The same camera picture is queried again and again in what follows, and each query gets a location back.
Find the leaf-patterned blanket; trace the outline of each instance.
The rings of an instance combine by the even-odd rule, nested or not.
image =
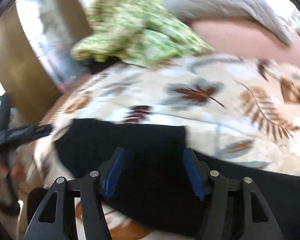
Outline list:
[[[173,58],[147,69],[119,63],[71,95],[51,120],[55,132],[73,118],[183,125],[187,146],[198,152],[300,176],[300,70],[290,64],[224,54]],[[54,136],[40,139],[35,152],[39,168],[50,163],[48,184],[58,176],[72,179],[48,154]],[[113,237],[185,239],[104,208]],[[77,212],[80,217],[80,206]]]
[[[76,60],[117,56],[143,67],[212,48],[160,5],[160,0],[96,0],[88,11],[93,35],[71,51]]]

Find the gray fabric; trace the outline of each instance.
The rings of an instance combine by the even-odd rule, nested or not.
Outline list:
[[[181,21],[212,17],[255,19],[285,44],[292,44],[290,32],[264,0],[165,0],[163,6]]]

